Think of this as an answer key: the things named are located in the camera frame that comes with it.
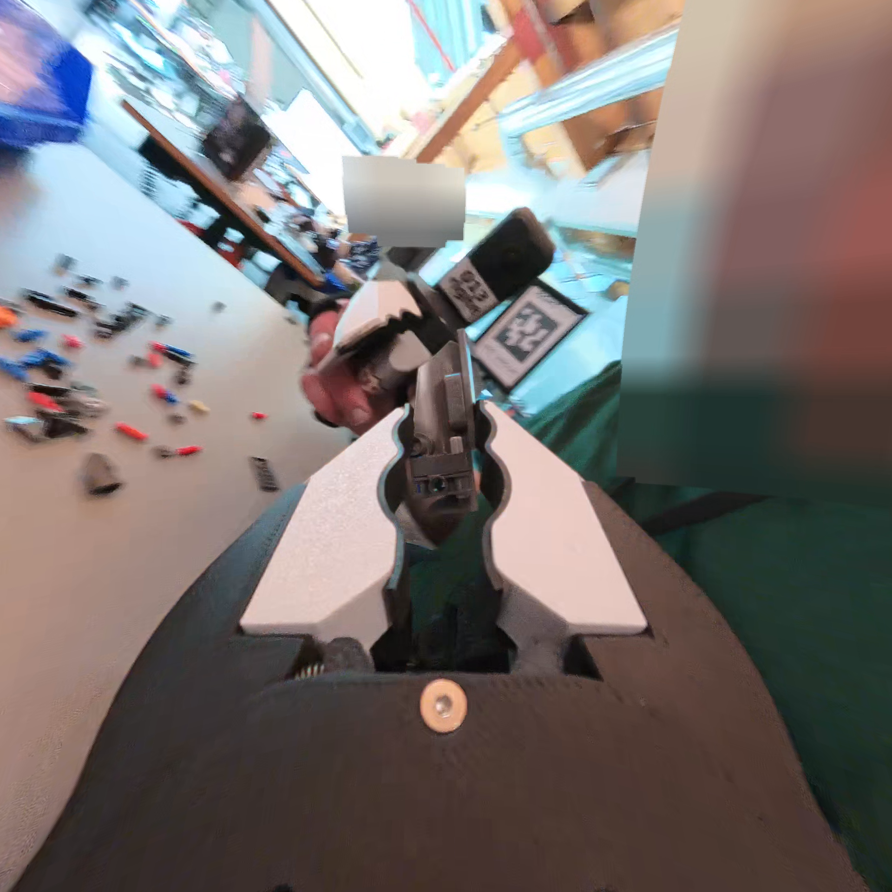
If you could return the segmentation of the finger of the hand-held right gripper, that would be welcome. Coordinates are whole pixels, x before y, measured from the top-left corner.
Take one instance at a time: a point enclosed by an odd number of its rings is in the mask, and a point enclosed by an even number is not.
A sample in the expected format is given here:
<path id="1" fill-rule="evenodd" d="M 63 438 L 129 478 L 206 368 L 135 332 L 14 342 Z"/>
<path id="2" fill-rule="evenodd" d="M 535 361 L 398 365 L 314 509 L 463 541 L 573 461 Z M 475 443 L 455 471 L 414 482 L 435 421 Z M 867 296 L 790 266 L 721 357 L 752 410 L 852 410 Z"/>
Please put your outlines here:
<path id="1" fill-rule="evenodd" d="M 398 334 L 387 351 L 387 391 L 395 393 L 410 388 L 419 368 L 431 358 L 431 351 L 415 333 Z"/>
<path id="2" fill-rule="evenodd" d="M 426 313 L 407 284 L 370 281 L 351 297 L 334 332 L 328 367 L 347 367 L 356 376 L 387 376 L 387 351 L 395 337 L 413 332 Z"/>

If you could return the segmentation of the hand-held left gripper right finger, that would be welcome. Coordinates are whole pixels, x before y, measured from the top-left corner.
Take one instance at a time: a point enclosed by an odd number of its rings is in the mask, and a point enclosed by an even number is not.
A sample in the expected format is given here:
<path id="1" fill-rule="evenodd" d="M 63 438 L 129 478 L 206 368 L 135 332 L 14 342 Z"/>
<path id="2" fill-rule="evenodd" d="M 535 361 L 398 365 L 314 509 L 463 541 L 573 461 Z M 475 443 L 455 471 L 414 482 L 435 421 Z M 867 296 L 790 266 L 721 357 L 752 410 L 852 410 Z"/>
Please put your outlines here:
<path id="1" fill-rule="evenodd" d="M 500 594 L 498 626 L 519 648 L 563 648 L 574 636 L 634 636 L 648 622 L 587 494 L 583 478 L 498 406 L 485 459 L 499 496 L 484 534 Z"/>

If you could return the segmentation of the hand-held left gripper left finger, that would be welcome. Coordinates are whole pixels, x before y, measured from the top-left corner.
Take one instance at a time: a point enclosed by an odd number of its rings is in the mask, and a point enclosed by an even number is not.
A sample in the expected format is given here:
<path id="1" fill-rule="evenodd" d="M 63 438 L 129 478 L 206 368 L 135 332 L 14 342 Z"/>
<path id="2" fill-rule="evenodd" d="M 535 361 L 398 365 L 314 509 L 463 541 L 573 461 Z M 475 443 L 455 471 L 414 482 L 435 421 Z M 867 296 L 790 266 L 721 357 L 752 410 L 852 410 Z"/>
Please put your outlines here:
<path id="1" fill-rule="evenodd" d="M 385 482 L 407 414 L 396 408 L 309 477 L 240 619 L 244 634 L 377 641 L 391 627 L 403 541 Z"/>

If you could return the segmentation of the grey lego panel assembly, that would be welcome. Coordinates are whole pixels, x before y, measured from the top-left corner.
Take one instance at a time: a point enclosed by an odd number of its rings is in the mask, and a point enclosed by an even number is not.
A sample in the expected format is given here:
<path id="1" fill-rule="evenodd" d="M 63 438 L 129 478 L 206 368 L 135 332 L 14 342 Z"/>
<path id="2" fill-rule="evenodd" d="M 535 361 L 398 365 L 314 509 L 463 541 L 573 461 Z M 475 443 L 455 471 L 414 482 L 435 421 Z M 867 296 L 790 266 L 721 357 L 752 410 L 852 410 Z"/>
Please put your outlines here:
<path id="1" fill-rule="evenodd" d="M 477 507 L 475 403 L 464 329 L 418 369 L 406 459 L 405 502 L 434 546 Z"/>

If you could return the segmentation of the small lego pieces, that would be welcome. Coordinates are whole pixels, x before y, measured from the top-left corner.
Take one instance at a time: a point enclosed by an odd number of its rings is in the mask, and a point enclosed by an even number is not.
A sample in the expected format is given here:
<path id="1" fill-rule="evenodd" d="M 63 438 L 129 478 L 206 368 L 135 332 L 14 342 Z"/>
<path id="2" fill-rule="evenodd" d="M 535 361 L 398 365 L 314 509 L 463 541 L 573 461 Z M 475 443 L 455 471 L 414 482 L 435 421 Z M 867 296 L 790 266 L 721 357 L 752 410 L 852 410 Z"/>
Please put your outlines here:
<path id="1" fill-rule="evenodd" d="M 2 262 L 2 434 L 101 454 L 129 479 L 246 469 L 282 410 L 278 313 L 204 275 L 178 280 L 84 253 Z"/>

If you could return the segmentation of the black lego cone piece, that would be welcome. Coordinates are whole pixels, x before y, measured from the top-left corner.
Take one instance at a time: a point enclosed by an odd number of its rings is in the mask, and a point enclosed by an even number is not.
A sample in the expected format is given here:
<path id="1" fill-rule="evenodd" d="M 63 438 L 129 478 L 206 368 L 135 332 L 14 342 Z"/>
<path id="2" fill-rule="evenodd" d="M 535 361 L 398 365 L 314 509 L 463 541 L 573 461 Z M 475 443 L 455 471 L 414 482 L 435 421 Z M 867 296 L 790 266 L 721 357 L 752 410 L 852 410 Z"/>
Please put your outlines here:
<path id="1" fill-rule="evenodd" d="M 106 455 L 96 452 L 86 456 L 81 478 L 85 494 L 90 497 L 111 495 L 125 485 L 117 466 Z"/>

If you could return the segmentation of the person's right hand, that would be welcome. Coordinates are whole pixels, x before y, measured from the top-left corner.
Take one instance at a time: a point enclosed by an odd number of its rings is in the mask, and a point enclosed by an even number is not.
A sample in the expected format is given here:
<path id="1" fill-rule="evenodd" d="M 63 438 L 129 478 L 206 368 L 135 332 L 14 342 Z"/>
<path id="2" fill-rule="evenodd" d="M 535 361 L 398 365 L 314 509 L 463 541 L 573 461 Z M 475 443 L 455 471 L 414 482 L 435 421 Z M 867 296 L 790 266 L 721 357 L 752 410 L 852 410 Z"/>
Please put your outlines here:
<path id="1" fill-rule="evenodd" d="M 357 436 L 371 429 L 389 412 L 373 403 L 348 367 L 322 365 L 332 351 L 334 333 L 348 301 L 329 302 L 315 312 L 307 329 L 308 361 L 301 374 L 302 392 L 316 417 L 326 426 L 344 428 Z"/>

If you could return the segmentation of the framed marker sign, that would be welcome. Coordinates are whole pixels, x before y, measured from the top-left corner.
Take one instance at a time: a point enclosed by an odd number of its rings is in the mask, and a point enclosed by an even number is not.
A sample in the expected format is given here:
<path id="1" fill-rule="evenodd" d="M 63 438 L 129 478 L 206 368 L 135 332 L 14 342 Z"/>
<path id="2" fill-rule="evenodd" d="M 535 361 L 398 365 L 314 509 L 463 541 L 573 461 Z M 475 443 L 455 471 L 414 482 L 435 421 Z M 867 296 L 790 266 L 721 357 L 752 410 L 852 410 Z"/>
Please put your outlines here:
<path id="1" fill-rule="evenodd" d="M 471 356 L 490 384 L 511 394 L 588 316 L 536 279 L 473 341 Z"/>

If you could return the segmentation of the background wooden desk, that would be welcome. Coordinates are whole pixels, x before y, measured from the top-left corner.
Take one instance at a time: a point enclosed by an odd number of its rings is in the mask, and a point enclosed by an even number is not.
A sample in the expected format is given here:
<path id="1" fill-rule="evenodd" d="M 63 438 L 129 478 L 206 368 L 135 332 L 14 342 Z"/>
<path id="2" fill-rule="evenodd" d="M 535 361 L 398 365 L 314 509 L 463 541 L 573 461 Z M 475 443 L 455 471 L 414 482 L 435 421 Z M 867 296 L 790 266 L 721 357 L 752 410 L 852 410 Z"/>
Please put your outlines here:
<path id="1" fill-rule="evenodd" d="M 177 122 L 138 100 L 124 99 L 121 109 L 146 133 L 140 149 L 148 161 L 164 175 L 171 175 L 193 188 L 195 193 L 221 211 L 223 221 L 213 231 L 224 235 L 238 229 L 260 250 L 292 269 L 317 291 L 326 284 L 326 272 L 307 251 L 291 251 L 255 211 L 246 182 L 231 183 L 202 155 L 200 141 Z"/>

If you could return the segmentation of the black office chair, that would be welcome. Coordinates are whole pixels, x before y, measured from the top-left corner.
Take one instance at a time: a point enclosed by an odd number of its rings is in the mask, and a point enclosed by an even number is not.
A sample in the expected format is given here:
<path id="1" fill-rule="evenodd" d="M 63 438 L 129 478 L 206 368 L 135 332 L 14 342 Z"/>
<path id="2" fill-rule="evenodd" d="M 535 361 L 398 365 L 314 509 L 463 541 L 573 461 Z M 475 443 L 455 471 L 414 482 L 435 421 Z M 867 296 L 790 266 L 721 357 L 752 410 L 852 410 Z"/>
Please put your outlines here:
<path id="1" fill-rule="evenodd" d="M 273 134 L 243 97 L 229 102 L 226 110 L 202 139 L 202 155 L 229 183 L 253 170 L 269 153 Z"/>

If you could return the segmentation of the blue plastic bin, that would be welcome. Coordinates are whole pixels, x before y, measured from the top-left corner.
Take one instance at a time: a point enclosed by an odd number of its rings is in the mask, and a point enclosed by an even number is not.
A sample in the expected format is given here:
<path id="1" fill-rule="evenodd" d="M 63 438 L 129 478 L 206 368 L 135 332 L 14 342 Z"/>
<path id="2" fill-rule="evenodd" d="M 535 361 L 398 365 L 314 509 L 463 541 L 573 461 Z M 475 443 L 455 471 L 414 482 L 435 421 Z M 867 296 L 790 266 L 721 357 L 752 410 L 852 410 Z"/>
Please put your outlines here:
<path id="1" fill-rule="evenodd" d="M 25 151 L 77 142 L 93 66 L 24 2 L 1 3 L 1 146 Z"/>

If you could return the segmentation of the silver air duct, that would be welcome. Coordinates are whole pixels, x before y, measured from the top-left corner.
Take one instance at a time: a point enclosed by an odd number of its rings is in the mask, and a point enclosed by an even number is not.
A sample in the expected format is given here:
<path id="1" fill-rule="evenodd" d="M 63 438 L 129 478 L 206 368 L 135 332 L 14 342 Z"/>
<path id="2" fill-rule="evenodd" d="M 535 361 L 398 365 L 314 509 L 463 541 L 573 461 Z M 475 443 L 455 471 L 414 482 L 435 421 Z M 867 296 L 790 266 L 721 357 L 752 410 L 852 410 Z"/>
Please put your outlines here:
<path id="1" fill-rule="evenodd" d="M 662 88 L 680 29 L 676 20 L 507 106 L 498 116 L 506 152 L 530 132 Z"/>

